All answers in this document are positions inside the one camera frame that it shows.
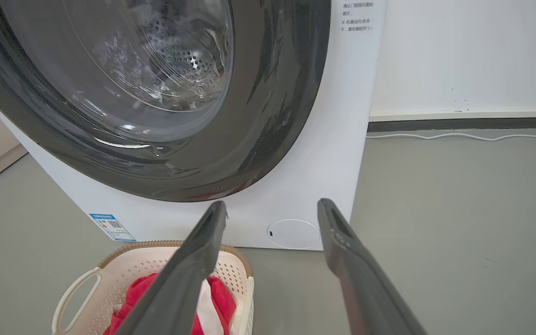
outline basket hole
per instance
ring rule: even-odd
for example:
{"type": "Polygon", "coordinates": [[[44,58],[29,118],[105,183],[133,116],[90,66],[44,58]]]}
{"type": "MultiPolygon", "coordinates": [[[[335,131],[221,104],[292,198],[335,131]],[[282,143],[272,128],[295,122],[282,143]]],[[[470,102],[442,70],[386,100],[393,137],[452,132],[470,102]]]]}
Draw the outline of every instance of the basket hole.
{"type": "Polygon", "coordinates": [[[70,297],[66,310],[64,310],[63,315],[61,316],[61,329],[67,329],[67,327],[70,326],[70,323],[76,317],[78,310],[80,310],[80,307],[85,303],[88,294],[92,291],[95,285],[96,276],[93,275],[70,297]]]}

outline white cable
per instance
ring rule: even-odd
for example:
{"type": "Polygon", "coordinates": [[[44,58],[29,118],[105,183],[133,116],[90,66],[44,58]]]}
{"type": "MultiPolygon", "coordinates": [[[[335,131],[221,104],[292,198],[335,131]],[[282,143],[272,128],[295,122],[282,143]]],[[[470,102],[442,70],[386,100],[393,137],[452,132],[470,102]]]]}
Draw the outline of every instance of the white cable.
{"type": "Polygon", "coordinates": [[[421,136],[417,134],[388,134],[388,135],[379,135],[379,136],[368,135],[368,136],[365,136],[365,138],[414,137],[414,138],[420,138],[421,140],[434,140],[436,138],[441,138],[441,137],[446,137],[446,136],[463,136],[463,137],[468,137],[468,138],[474,138],[475,140],[482,140],[482,141],[489,141],[489,142],[499,141],[499,140],[503,140],[504,138],[511,138],[511,137],[536,138],[536,135],[525,135],[525,134],[513,134],[513,135],[500,136],[497,138],[486,138],[486,137],[479,137],[479,136],[474,136],[470,134],[462,134],[460,132],[452,132],[448,134],[441,134],[441,135],[436,135],[436,136],[431,136],[431,137],[421,136]]]}

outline laundry basket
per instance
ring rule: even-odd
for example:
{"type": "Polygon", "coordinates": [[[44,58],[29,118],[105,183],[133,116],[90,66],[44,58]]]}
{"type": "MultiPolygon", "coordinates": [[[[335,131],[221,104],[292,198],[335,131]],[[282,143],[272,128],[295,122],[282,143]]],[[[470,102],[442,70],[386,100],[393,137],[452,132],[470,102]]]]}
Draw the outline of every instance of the laundry basket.
{"type": "MultiPolygon", "coordinates": [[[[125,303],[125,294],[134,280],[160,272],[179,249],[182,241],[152,241],[130,244],[107,256],[78,278],[64,293],[53,316],[53,335],[102,335],[111,323],[113,305],[125,303]],[[68,301],[89,278],[96,284],[66,329],[61,318],[68,301]]],[[[233,294],[236,310],[231,321],[232,335],[250,335],[254,323],[254,278],[247,258],[236,248],[221,245],[216,267],[219,277],[233,294]]]]}

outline front-loading washing machine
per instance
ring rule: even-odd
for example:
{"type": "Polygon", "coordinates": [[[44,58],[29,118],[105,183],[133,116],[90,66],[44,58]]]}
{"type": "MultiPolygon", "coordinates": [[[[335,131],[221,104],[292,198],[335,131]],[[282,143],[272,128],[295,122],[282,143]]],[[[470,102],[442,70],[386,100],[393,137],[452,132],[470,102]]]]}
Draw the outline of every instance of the front-loading washing machine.
{"type": "Polygon", "coordinates": [[[0,0],[0,118],[108,237],[322,248],[349,218],[385,0],[0,0]]]}

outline floor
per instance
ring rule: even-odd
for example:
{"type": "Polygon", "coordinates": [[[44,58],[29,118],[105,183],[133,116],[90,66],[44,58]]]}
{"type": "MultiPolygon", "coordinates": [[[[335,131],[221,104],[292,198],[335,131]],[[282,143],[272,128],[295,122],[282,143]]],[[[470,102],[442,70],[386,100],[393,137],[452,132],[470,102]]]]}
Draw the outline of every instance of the floor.
{"type": "MultiPolygon", "coordinates": [[[[351,225],[430,335],[536,334],[536,140],[369,140],[351,225]]],[[[50,333],[121,243],[27,155],[0,174],[0,334],[50,333]]],[[[348,334],[321,252],[243,250],[256,335],[348,334]]]]}

